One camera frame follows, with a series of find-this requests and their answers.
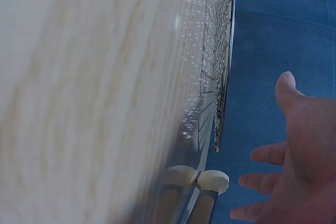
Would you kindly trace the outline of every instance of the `blue carpet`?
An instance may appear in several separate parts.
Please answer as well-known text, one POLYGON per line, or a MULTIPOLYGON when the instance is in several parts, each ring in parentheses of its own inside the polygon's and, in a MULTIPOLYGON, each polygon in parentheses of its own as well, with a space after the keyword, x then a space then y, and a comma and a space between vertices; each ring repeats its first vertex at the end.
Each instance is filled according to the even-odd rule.
POLYGON ((219 154, 209 150, 207 169, 230 177, 219 197, 213 223, 229 218, 233 207, 262 196, 241 188, 243 173, 281 167, 249 159, 257 146, 283 141, 285 119, 275 101, 278 76, 293 72, 297 88, 317 97, 335 97, 336 0, 237 0, 236 27, 223 139, 219 154))

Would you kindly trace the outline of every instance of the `fingernail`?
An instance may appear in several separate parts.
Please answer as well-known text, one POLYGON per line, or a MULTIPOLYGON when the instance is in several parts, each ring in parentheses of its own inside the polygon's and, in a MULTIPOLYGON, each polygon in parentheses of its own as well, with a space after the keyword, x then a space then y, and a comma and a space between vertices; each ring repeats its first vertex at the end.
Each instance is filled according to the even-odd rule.
POLYGON ((283 75, 285 76, 286 80, 289 81, 295 87, 294 75, 290 71, 284 72, 283 75))
POLYGON ((287 78, 291 78, 293 76, 293 74, 291 73, 291 71, 287 71, 287 72, 285 72, 285 76, 287 78))

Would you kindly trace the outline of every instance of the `wooden surface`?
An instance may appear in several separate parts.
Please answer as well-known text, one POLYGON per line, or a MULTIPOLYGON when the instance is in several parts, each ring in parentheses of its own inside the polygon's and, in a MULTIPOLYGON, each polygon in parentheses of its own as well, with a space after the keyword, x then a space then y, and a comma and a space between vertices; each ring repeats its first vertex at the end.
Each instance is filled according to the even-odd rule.
POLYGON ((216 1, 0 0, 0 223, 150 223, 204 169, 216 1))

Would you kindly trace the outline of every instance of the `hand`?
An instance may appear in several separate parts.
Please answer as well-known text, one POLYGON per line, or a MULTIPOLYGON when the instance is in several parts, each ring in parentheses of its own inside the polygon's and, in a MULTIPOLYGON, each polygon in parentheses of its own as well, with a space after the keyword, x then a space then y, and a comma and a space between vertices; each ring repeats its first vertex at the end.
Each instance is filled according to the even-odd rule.
POLYGON ((303 95, 290 72, 279 77, 276 98, 286 117, 287 140, 256 148, 251 158, 283 165, 283 172, 242 175, 240 185, 269 194, 270 199, 233 209, 233 219, 255 222, 273 210, 300 205, 334 180, 336 100, 303 95))

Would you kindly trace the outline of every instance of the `finger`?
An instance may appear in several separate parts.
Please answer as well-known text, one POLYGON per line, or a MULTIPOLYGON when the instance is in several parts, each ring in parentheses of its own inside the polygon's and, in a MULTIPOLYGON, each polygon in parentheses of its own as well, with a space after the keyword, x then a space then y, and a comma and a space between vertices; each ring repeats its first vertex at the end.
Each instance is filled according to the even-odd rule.
POLYGON ((275 95, 278 105, 285 116, 298 99, 305 96, 296 90, 295 78, 289 71, 280 75, 276 84, 275 95))
POLYGON ((232 209, 230 211, 230 218, 234 220, 255 222, 259 218, 265 203, 266 200, 263 200, 248 206, 242 206, 232 209))
POLYGON ((241 175, 239 184, 261 194, 271 194, 281 173, 251 173, 241 175))
POLYGON ((283 165, 286 148, 287 141, 261 146, 251 151, 251 159, 257 162, 283 165))

